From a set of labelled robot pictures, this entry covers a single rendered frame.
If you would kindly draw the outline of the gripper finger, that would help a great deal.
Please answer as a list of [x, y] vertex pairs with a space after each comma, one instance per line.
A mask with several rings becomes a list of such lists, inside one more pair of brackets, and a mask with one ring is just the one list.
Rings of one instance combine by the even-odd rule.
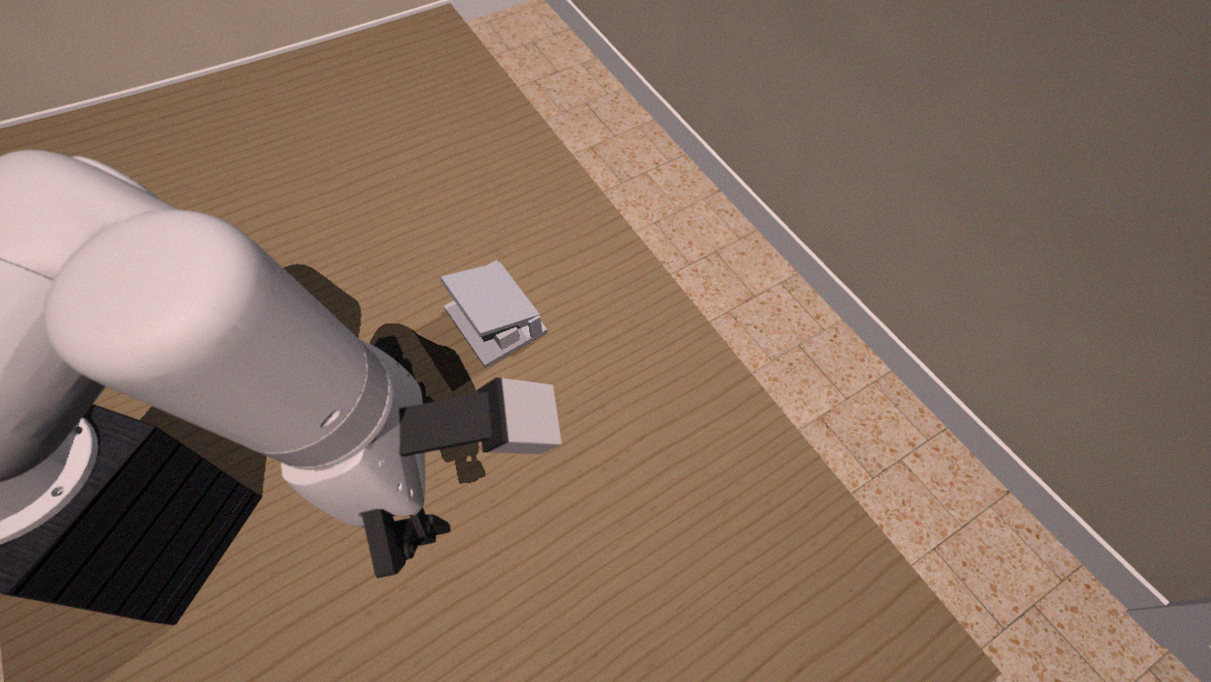
[[[413, 558], [417, 548], [436, 541], [436, 535], [450, 532], [450, 525], [424, 509], [408, 518], [394, 521], [391, 512], [374, 509], [361, 512], [374, 575], [384, 578], [404, 568], [407, 558]], [[419, 544], [418, 544], [419, 543]]]
[[[395, 336], [378, 338], [374, 346], [379, 348], [379, 350], [386, 353], [392, 359], [397, 359], [398, 363], [404, 363], [404, 368], [408, 369], [411, 374], [413, 374], [413, 363], [411, 363], [409, 359], [404, 359], [404, 353], [402, 353], [402, 349], [398, 345], [398, 340]], [[423, 405], [427, 405], [427, 402], [434, 402], [434, 399], [426, 396], [425, 385], [421, 382], [418, 384], [421, 389]]]

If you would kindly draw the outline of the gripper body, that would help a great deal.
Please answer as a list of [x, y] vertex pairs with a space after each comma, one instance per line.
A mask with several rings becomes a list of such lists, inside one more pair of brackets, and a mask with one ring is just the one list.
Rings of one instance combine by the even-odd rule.
[[425, 502], [426, 485], [425, 453], [398, 455], [398, 409], [423, 405], [421, 389], [396, 359], [362, 343], [381, 359], [389, 379], [388, 402], [374, 430], [348, 455], [325, 466], [293, 468], [281, 463], [283, 480], [293, 491], [350, 526], [365, 526], [361, 512], [374, 509], [400, 516], [417, 515]]

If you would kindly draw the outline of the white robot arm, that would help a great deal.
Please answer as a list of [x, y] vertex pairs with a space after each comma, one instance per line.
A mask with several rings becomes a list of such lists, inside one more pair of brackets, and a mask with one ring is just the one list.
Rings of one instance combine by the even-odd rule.
[[[91, 157], [0, 156], [0, 545], [82, 491], [105, 386], [293, 468], [348, 455], [389, 397], [380, 359], [229, 220]], [[398, 412], [398, 455], [562, 445], [553, 384]]]

